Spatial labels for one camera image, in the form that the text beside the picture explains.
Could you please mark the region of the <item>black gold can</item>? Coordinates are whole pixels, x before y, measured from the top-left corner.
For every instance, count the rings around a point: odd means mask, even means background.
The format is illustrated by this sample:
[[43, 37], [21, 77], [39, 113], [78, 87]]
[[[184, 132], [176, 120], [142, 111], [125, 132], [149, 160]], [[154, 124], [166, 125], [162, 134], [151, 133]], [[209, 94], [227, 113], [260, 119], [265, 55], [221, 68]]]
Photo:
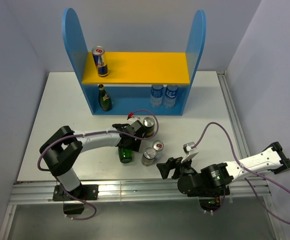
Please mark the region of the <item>black gold can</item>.
[[147, 147], [142, 153], [141, 163], [148, 167], [153, 164], [157, 156], [157, 151], [153, 147]]
[[144, 128], [145, 128], [145, 138], [150, 138], [154, 135], [155, 133], [155, 125], [156, 125], [156, 122], [155, 120], [152, 118], [152, 117], [145, 117], [143, 119], [143, 122], [142, 122]]

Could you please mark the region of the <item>green glass bottle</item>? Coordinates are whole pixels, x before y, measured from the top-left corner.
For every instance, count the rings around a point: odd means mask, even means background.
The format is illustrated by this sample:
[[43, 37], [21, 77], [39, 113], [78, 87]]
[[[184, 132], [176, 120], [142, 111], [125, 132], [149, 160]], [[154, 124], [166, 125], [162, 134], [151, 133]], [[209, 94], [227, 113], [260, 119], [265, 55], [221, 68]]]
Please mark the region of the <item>green glass bottle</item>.
[[98, 85], [98, 103], [101, 109], [105, 112], [108, 112], [112, 109], [112, 100], [108, 92], [105, 90], [103, 84]]
[[118, 157], [122, 164], [128, 164], [133, 161], [133, 151], [122, 147], [118, 148]]

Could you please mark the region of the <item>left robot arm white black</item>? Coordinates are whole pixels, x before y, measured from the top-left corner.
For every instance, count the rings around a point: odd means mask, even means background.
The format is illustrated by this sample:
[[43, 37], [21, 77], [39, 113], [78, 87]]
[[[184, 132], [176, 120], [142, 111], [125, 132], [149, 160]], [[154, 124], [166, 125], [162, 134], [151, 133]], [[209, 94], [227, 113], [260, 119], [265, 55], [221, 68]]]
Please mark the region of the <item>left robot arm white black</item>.
[[39, 149], [39, 161], [44, 160], [50, 172], [64, 188], [71, 200], [85, 197], [81, 181], [73, 169], [80, 153], [103, 147], [118, 147], [139, 151], [146, 128], [136, 120], [132, 124], [116, 123], [100, 131], [74, 131], [68, 125], [61, 127]]

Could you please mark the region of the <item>black gold can front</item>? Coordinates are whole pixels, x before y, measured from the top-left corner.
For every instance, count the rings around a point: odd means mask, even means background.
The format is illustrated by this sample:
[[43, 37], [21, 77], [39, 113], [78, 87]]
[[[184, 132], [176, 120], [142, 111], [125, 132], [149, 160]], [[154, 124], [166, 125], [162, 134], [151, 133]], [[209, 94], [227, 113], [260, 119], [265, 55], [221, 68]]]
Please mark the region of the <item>black gold can front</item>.
[[147, 147], [142, 153], [141, 163], [148, 167], [153, 164], [157, 156], [157, 151], [153, 147]]

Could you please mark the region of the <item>blue silver energy drink can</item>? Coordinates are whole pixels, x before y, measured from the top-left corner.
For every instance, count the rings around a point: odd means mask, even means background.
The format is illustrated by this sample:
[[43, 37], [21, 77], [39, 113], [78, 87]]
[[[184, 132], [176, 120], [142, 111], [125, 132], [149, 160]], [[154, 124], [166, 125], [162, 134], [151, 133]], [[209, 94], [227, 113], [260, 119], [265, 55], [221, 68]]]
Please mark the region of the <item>blue silver energy drink can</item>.
[[101, 46], [95, 46], [91, 50], [93, 61], [96, 67], [97, 74], [100, 77], [106, 77], [109, 73], [106, 60], [105, 49]]

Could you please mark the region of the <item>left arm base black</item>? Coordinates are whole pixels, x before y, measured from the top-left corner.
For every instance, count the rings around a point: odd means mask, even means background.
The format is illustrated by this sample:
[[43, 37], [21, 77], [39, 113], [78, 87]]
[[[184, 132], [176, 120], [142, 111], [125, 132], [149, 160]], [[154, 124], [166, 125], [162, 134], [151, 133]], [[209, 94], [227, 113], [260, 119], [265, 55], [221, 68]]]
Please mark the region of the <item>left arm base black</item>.
[[56, 185], [52, 196], [53, 202], [63, 202], [63, 212], [66, 215], [80, 215], [85, 210], [85, 202], [98, 199], [97, 184], [80, 184], [72, 191], [65, 190], [63, 185]]

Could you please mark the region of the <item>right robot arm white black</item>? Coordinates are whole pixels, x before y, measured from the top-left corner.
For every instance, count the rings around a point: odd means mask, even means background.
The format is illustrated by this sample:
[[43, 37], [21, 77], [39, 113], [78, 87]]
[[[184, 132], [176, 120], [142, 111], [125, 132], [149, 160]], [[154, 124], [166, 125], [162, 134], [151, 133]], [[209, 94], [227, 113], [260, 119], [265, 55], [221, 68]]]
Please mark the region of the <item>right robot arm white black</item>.
[[229, 185], [247, 178], [254, 173], [270, 171], [275, 175], [290, 171], [290, 159], [283, 153], [279, 142], [271, 143], [259, 154], [236, 161], [212, 164], [197, 172], [192, 160], [198, 154], [193, 142], [183, 146], [185, 156], [170, 157], [165, 163], [158, 163], [162, 179], [167, 179], [171, 170], [173, 180], [177, 180], [179, 192], [188, 197], [216, 198], [229, 195]]

